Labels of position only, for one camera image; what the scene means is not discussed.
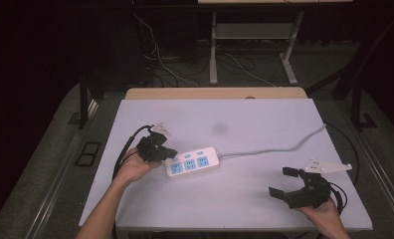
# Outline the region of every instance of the desk foot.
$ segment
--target desk foot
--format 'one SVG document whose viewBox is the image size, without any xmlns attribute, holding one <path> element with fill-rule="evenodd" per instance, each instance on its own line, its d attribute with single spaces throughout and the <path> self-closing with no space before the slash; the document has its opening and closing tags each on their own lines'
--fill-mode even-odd
<svg viewBox="0 0 394 239">
<path fill-rule="evenodd" d="M 287 74 L 288 81 L 290 81 L 291 85 L 297 85 L 298 81 L 296 80 L 296 75 L 294 74 L 293 67 L 289 60 L 284 60 L 284 53 L 280 53 L 281 62 L 284 66 L 285 73 Z"/>
<path fill-rule="evenodd" d="M 218 85 L 218 72 L 216 69 L 216 61 L 210 60 L 210 86 L 216 87 Z"/>
</svg>

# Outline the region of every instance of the person's left hand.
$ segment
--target person's left hand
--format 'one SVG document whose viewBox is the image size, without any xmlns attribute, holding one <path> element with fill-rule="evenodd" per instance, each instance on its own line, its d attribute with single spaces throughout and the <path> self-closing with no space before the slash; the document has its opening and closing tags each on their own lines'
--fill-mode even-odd
<svg viewBox="0 0 394 239">
<path fill-rule="evenodd" d="M 161 161 L 144 162 L 138 155 L 136 147 L 131 148 L 123 157 L 124 161 L 114 180 L 119 181 L 124 186 L 129 183 L 139 180 L 151 169 L 156 168 L 162 164 Z"/>
</svg>

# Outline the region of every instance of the dark background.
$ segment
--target dark background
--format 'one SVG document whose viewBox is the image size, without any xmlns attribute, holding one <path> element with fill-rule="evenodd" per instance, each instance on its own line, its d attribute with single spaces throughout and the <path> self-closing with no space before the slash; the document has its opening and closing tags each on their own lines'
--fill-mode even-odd
<svg viewBox="0 0 394 239">
<path fill-rule="evenodd" d="M 394 0 L 354 3 L 361 7 L 307 9 L 299 41 L 369 43 L 394 19 Z M 145 81 L 148 76 L 144 69 L 147 63 L 141 57 L 141 51 L 147 50 L 148 36 L 139 32 L 130 12 L 68 11 L 65 4 L 0 1 L 0 209 L 62 99 L 82 76 L 88 79 L 95 98 L 107 89 L 124 91 L 142 86 L 142 81 L 134 79 L 139 76 Z M 222 17 L 237 20 L 236 14 Z M 269 20 L 276 17 L 282 20 L 284 14 L 270 14 Z M 146 14 L 159 44 L 191 59 L 195 40 L 210 37 L 210 18 L 210 12 Z M 264 21 L 266 14 L 241 14 L 240 18 Z M 359 79 L 394 123 L 394 25 Z"/>
</svg>

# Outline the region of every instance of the floor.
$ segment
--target floor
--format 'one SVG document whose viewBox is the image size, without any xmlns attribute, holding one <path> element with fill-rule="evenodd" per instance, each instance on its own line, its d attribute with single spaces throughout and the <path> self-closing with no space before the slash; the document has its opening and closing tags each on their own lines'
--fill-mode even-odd
<svg viewBox="0 0 394 239">
<path fill-rule="evenodd" d="M 162 52 L 161 66 L 148 87 L 211 87 L 209 85 L 206 42 L 195 61 L 183 61 L 173 53 Z M 218 87 L 289 87 L 279 59 L 284 42 L 220 42 Z M 356 43 L 297 44 L 291 56 L 298 87 L 304 89 L 335 73 L 352 58 Z M 177 81 L 171 76 L 177 75 Z M 362 112 L 377 127 L 358 131 L 349 120 L 350 97 L 335 101 L 335 83 L 309 95 L 335 144 L 342 162 L 356 165 L 359 177 L 355 187 L 367 209 L 374 229 L 351 232 L 353 238 L 394 238 L 394 127 L 374 100 L 363 94 Z M 92 100 L 90 120 L 79 129 L 79 87 L 62 101 L 54 120 L 38 145 L 13 193 L 0 213 L 0 238 L 73 238 L 99 166 L 111 123 L 125 92 L 107 91 L 102 100 Z M 91 167 L 75 166 L 81 151 L 99 145 Z M 349 172 L 355 178 L 356 168 Z M 285 233 L 289 238 L 315 238 L 316 232 Z M 125 238 L 150 238 L 149 234 Z M 264 234 L 241 234 L 241 238 L 268 238 Z"/>
</svg>

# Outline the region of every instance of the power strip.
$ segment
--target power strip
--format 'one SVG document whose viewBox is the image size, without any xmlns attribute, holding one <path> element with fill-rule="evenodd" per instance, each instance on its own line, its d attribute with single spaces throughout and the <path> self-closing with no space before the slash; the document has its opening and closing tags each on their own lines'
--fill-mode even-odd
<svg viewBox="0 0 394 239">
<path fill-rule="evenodd" d="M 171 178 L 215 169 L 218 166 L 219 158 L 214 147 L 180 153 L 165 160 L 166 174 Z"/>
</svg>

